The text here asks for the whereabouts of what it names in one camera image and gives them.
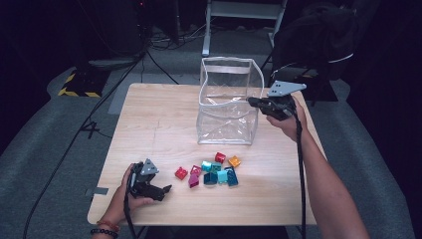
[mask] cable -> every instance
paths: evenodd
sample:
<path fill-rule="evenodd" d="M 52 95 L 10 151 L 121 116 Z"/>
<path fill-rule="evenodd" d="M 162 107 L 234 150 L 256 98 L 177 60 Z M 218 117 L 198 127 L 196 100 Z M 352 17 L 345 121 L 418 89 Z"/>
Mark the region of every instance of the cable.
<path fill-rule="evenodd" d="M 90 22 L 90 25 L 93 27 L 94 31 L 96 32 L 97 36 L 99 37 L 100 41 L 103 42 L 103 44 L 113 53 L 115 53 L 118 56 L 121 57 L 132 57 L 133 55 L 137 55 L 139 54 L 139 52 L 137 53 L 132 53 L 129 55 L 123 54 L 121 52 L 118 52 L 116 50 L 114 50 L 112 47 L 109 46 L 109 44 L 106 42 L 106 40 L 102 37 L 102 35 L 100 34 L 100 32 L 97 30 L 96 25 L 94 24 L 93 20 L 91 19 L 90 15 L 88 14 L 87 10 L 84 8 L 84 5 L 81 3 L 80 0 L 77 0 L 77 2 L 79 3 L 79 6 L 81 7 L 82 11 L 84 12 L 85 16 L 87 17 L 88 21 Z"/>
<path fill-rule="evenodd" d="M 129 74 L 129 72 L 136 66 L 137 62 L 132 64 L 132 66 L 130 66 L 121 76 L 120 80 L 118 81 L 118 83 L 105 95 L 104 98 L 102 98 L 93 108 L 93 110 L 90 112 L 90 114 L 86 117 L 86 119 L 84 120 L 84 122 L 81 124 L 81 126 L 79 127 L 78 131 L 75 133 L 74 137 L 71 140 L 71 143 L 69 144 L 69 146 L 67 147 L 65 153 L 62 155 L 61 159 L 59 160 L 58 164 L 56 165 L 55 169 L 53 170 L 53 173 L 50 175 L 49 179 L 47 180 L 47 183 L 44 185 L 43 190 L 41 191 L 41 193 L 39 194 L 37 200 L 35 201 L 33 207 L 31 208 L 31 211 L 27 217 L 26 223 L 25 223 L 25 228 L 24 228 L 24 233 L 23 233 L 23 239 L 27 238 L 27 234 L 28 234 L 28 228 L 29 228 L 29 224 L 31 222 L 31 218 L 35 212 L 35 209 L 38 206 L 38 203 L 40 202 L 41 198 L 43 197 L 44 193 L 46 192 L 47 188 L 49 187 L 50 183 L 52 182 L 54 176 L 56 175 L 57 171 L 59 170 L 60 166 L 62 165 L 63 161 L 65 160 L 66 156 L 68 155 L 69 151 L 71 150 L 73 144 L 75 143 L 79 133 L 81 132 L 81 129 L 86 125 L 86 123 L 88 121 L 91 121 L 91 116 L 100 108 L 100 106 L 106 101 L 106 99 L 112 94 L 112 92 L 115 91 L 115 89 L 121 84 L 121 82 L 127 77 L 127 75 Z"/>
<path fill-rule="evenodd" d="M 299 120 L 296 111 L 287 108 L 287 110 L 295 117 L 297 126 L 297 144 L 298 144 L 298 158 L 299 158 L 299 175 L 301 180 L 301 195 L 302 195 L 302 238 L 307 238 L 307 196 L 305 191 L 305 173 L 304 173 L 304 156 L 302 153 L 302 124 Z"/>

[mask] bracelet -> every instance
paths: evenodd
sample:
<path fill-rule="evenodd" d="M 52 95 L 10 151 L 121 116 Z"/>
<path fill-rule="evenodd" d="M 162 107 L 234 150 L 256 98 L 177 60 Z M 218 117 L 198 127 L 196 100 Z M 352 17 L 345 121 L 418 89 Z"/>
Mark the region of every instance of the bracelet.
<path fill-rule="evenodd" d="M 114 239 L 118 237 L 118 234 L 113 232 L 113 231 L 108 231 L 108 230 L 105 230 L 105 229 L 98 229 L 98 228 L 91 230 L 91 235 L 94 235 L 96 233 L 107 234 L 107 235 L 112 236 L 112 238 L 114 238 Z"/>
<path fill-rule="evenodd" d="M 97 222 L 97 225 L 107 225 L 109 226 L 113 231 L 115 232 L 119 232 L 120 231 L 120 227 L 118 225 L 114 225 L 109 221 L 105 221 L 105 220 L 100 220 Z"/>

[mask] dark background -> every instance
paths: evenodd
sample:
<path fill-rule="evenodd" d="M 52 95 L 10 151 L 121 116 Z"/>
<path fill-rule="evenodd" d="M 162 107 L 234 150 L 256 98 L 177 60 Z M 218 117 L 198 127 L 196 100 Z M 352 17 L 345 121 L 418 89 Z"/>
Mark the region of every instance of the dark background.
<path fill-rule="evenodd" d="M 77 1 L 0 2 L 0 153 L 50 99 L 46 88 L 55 76 L 69 67 L 83 67 L 88 60 L 112 56 L 91 24 L 102 29 L 100 33 L 115 49 L 131 52 L 142 44 L 129 4 L 82 2 L 93 23 Z M 204 11 L 198 7 L 205 8 L 205 2 L 179 0 L 182 28 L 204 23 Z M 282 27 L 309 2 L 315 1 L 289 1 Z M 421 3 L 355 0 L 347 4 L 357 9 L 360 25 L 356 52 L 341 76 L 350 85 L 347 101 L 406 196 L 415 235 L 421 238 L 417 226 L 422 225 L 417 188 L 422 182 Z M 187 14 L 192 8 L 200 14 Z M 102 14 L 115 11 L 118 14 L 108 17 Z M 122 36 L 128 42 L 121 42 Z"/>

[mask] clear plastic box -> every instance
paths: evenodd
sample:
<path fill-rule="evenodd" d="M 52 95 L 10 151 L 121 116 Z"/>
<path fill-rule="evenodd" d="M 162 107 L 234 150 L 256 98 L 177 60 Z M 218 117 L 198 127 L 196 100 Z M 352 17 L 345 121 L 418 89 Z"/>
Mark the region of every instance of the clear plastic box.
<path fill-rule="evenodd" d="M 200 78 L 198 143 L 252 144 L 258 109 L 246 98 L 260 98 L 264 90 L 264 77 L 254 60 L 204 58 Z"/>

